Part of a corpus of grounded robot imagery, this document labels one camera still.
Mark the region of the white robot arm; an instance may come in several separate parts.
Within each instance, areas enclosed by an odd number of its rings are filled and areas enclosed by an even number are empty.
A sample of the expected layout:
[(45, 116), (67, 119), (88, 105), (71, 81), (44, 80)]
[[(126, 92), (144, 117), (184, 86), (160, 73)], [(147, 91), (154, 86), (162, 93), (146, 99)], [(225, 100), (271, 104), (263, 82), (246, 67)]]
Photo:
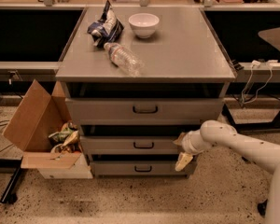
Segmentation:
[(239, 134), (229, 124), (216, 120), (205, 121), (197, 131), (181, 133), (175, 144), (183, 149), (175, 164), (177, 172), (183, 170), (194, 155), (222, 146), (272, 174), (264, 223), (280, 224), (280, 145)]

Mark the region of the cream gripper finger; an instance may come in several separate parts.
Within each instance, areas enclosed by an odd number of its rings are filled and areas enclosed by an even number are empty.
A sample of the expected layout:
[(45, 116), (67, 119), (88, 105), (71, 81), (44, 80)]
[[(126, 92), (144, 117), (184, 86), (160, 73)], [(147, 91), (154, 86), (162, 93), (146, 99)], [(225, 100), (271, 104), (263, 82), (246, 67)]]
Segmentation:
[(187, 135), (187, 133), (181, 133), (176, 140), (173, 141), (173, 143), (177, 146), (181, 146), (182, 145), (182, 140), (183, 138)]
[(177, 172), (182, 171), (191, 161), (193, 160), (193, 156), (186, 152), (180, 152), (178, 155), (177, 162), (175, 164), (175, 170)]

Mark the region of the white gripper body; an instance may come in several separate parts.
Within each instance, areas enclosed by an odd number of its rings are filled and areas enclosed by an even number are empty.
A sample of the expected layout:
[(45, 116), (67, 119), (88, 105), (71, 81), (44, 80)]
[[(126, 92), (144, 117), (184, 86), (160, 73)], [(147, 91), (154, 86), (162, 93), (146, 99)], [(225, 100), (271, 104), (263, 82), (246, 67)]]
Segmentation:
[(197, 155), (212, 147), (209, 142), (203, 140), (199, 130), (185, 133), (181, 139), (181, 146), (188, 154), (192, 155)]

